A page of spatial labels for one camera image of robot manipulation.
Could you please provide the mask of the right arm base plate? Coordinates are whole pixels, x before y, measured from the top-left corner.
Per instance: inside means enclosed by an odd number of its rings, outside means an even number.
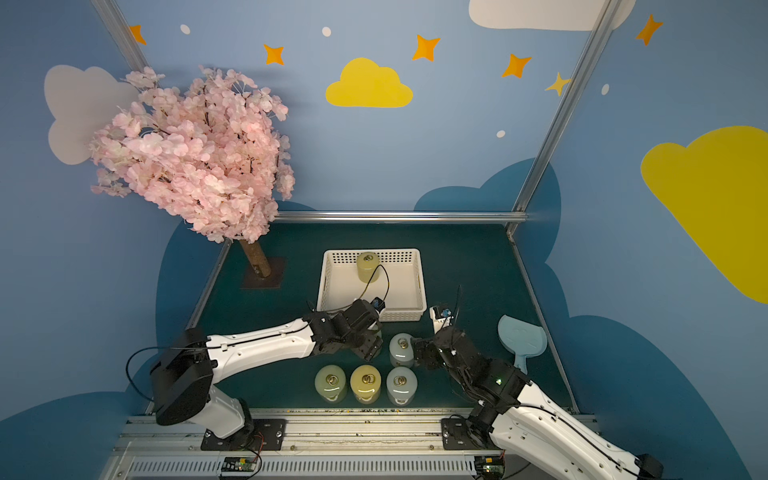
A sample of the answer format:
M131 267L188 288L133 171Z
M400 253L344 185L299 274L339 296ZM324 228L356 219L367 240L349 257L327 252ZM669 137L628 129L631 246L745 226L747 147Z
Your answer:
M499 415L493 420L451 415L440 421L445 450L513 450L525 436L514 425L503 423Z

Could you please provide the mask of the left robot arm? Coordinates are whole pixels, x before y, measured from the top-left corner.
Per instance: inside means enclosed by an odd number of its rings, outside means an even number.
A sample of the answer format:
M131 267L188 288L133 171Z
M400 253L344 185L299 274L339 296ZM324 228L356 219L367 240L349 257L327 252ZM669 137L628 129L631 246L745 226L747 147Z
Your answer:
M337 312L313 311L289 323L241 334L187 329L150 369L155 421L206 429L208 450L256 450L264 439L247 403L221 391L231 376L283 360L349 350L370 360L382 346L375 332L385 301L357 299Z

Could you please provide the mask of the light blue dustpan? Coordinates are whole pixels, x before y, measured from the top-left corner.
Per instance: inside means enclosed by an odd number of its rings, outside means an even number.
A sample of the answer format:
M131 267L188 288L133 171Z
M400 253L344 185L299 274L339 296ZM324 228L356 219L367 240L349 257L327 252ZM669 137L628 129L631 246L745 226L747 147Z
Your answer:
M545 330L537 325L503 315L497 324L501 344L514 355L514 367L528 374L527 361L542 355L548 346Z

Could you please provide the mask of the yellow canister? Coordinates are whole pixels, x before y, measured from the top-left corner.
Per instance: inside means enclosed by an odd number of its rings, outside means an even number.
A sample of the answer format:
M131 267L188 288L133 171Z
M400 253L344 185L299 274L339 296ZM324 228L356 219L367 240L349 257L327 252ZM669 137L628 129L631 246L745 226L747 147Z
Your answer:
M376 367L361 365L352 372L349 385L358 402L370 405L380 396L382 377Z
M357 276L365 284L375 282L380 274L380 257L376 252L364 251L356 257Z

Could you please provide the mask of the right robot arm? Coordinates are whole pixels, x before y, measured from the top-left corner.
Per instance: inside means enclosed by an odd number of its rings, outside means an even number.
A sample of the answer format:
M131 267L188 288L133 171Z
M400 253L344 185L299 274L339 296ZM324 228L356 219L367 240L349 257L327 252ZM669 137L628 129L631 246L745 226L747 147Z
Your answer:
M417 365L445 369L475 403L466 424L480 442L513 453L556 479L663 477L659 460L602 438L522 370L482 355L463 331L446 326L412 345Z

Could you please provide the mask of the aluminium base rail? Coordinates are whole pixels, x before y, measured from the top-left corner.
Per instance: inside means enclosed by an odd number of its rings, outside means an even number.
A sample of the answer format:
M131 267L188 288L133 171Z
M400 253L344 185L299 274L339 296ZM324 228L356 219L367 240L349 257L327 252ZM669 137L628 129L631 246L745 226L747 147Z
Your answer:
M503 476L499 450L445 450L440 421L466 409L256 409L255 419L287 421L280 451L202 451L205 430L190 422L162 427L128 420L104 479L384 479Z

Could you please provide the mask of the pink cherry blossom tree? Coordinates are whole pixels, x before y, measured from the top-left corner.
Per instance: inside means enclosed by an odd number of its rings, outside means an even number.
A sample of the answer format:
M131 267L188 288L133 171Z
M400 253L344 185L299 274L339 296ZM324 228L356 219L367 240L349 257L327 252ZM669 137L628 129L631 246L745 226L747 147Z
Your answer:
M186 91L145 67L125 80L138 98L94 133L96 194L137 194L208 240L238 242L251 268L272 273L259 240L292 196L289 109L235 70L202 68Z

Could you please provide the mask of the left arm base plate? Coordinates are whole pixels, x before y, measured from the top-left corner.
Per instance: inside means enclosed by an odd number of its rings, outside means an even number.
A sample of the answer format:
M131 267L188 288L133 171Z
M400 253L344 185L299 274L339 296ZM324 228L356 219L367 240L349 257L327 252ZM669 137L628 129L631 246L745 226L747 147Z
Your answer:
M200 446L202 451L280 451L287 421L282 418L252 419L226 438L207 430Z

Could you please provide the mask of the white perforated plastic basket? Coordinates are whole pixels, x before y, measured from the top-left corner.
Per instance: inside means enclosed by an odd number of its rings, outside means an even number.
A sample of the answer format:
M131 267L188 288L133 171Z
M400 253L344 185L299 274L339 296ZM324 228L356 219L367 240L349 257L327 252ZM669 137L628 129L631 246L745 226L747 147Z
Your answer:
M356 257L376 252L381 261L375 282L365 284L357 276ZM417 322L427 308L421 253L415 248L327 250L323 255L317 306L340 311L357 299L382 298L383 322Z

